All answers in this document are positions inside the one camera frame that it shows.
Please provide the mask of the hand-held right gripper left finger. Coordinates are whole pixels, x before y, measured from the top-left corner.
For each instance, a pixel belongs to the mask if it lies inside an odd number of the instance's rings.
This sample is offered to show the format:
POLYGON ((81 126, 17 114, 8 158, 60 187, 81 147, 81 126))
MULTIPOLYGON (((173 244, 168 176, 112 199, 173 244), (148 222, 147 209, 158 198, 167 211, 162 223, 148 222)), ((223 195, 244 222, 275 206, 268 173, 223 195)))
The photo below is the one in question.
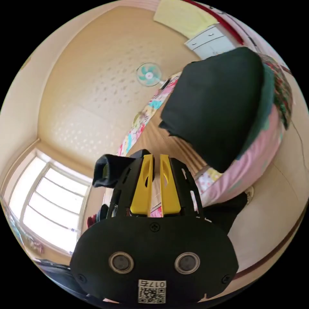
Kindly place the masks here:
POLYGON ((154 156, 147 154, 141 162, 139 177, 133 195, 130 212, 134 216, 149 216, 152 202, 154 156))

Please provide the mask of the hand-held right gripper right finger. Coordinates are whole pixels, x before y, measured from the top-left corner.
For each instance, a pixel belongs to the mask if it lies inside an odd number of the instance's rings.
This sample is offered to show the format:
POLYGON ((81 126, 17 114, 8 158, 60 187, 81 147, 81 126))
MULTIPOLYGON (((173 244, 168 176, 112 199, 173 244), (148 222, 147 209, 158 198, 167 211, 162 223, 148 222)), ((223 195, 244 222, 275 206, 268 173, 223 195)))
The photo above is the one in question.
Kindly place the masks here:
POLYGON ((168 155, 160 155, 160 191, 163 216, 177 215, 181 211, 178 193, 168 155))

